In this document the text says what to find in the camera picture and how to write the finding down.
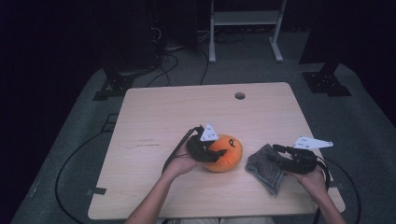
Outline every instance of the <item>gray carpet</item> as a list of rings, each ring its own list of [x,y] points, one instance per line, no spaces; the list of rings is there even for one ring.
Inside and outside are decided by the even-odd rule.
[[[308,33],[281,33],[278,45],[285,59],[283,63],[276,62],[268,36],[246,35],[243,41],[231,45],[217,44],[217,62],[208,66],[203,84],[289,83],[313,135],[334,142],[334,147],[322,149],[322,154],[345,169],[358,188],[361,223],[393,223],[396,219],[393,211],[396,204],[393,196],[395,128],[365,91],[358,76],[343,65],[335,74],[352,96],[311,93],[302,72],[318,71],[322,64],[299,64]],[[200,45],[199,49],[207,55],[207,44]],[[168,72],[170,81],[161,76],[150,87],[199,85],[206,70],[205,55],[192,49],[172,55],[178,58],[178,65]],[[175,62],[175,58],[163,56],[163,69],[171,68]],[[138,77],[133,88],[146,87],[162,72],[157,69]],[[122,220],[90,220],[87,216],[92,190],[111,138],[111,132],[101,131],[107,118],[105,129],[114,125],[117,116],[111,114],[119,113],[123,100],[122,97],[92,100],[105,80],[102,70],[92,74],[12,223],[76,223],[61,209],[55,196],[57,176],[68,158],[58,185],[59,199],[65,210],[82,223],[122,223]],[[346,203],[343,214],[348,223],[354,223],[358,201],[352,185],[336,165],[329,163],[329,166]],[[274,220],[276,223],[311,223],[313,217],[274,217]]]

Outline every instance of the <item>hole in table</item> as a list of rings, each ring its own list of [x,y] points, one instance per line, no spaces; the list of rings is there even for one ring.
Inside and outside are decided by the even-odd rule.
[[[238,100],[243,100],[243,99],[245,99],[245,97],[246,97],[246,95],[240,91],[235,94],[235,98]]]

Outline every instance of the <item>human arm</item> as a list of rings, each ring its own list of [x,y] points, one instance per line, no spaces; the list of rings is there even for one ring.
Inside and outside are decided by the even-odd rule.
[[[178,176],[191,171],[197,164],[198,162],[188,155],[186,145],[184,144],[177,152],[177,156],[163,171],[163,174],[155,183],[146,198],[126,219],[125,224],[156,223],[158,215],[163,207],[163,203],[165,202],[174,180]]]
[[[294,176],[308,192],[312,200],[318,205],[327,224],[347,223],[326,190],[323,172],[319,166],[306,175],[290,172],[288,172],[288,174]]]

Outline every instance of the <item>pumpkin plush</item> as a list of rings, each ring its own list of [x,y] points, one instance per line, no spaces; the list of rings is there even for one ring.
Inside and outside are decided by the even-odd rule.
[[[219,139],[216,140],[210,147],[210,150],[219,151],[227,149],[217,161],[205,163],[204,167],[213,172],[225,172],[233,169],[242,159],[242,145],[234,137],[227,134],[219,134]]]

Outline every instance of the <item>gray rag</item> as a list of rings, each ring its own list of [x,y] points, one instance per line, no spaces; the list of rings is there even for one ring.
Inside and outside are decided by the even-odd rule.
[[[277,152],[267,144],[248,157],[245,168],[264,184],[271,195],[276,196],[284,172],[274,162],[268,161],[266,158],[267,153],[278,156]]]

